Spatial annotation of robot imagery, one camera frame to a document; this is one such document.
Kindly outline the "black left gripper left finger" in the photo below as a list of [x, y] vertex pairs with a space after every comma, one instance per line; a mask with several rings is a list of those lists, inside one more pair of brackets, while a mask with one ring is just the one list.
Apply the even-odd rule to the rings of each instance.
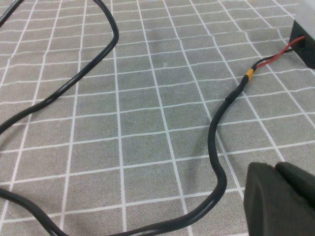
[[275, 166], [248, 166], [244, 210], [251, 236], [313, 236], [315, 209], [280, 175]]

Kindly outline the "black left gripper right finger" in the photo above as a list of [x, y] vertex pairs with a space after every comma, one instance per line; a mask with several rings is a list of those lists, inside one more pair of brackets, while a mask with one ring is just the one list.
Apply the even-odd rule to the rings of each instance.
[[315, 208], [315, 176], [288, 162], [279, 162], [275, 169], [308, 204]]

